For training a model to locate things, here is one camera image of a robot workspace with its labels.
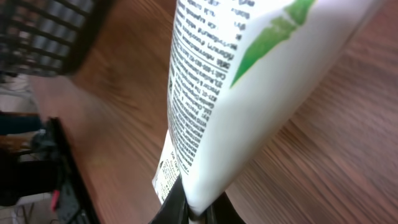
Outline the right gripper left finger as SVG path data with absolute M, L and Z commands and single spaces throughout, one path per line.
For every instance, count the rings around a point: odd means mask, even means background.
M 149 224 L 189 224 L 188 204 L 180 175 Z

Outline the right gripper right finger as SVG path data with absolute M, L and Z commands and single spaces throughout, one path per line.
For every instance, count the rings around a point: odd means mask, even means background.
M 246 224 L 223 192 L 205 212 L 206 224 Z

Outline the white tube gold cap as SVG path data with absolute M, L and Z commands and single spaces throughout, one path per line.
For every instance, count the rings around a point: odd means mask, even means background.
M 210 206 L 308 97 L 375 0 L 178 0 L 168 130 L 152 181 L 177 177 L 193 213 Z

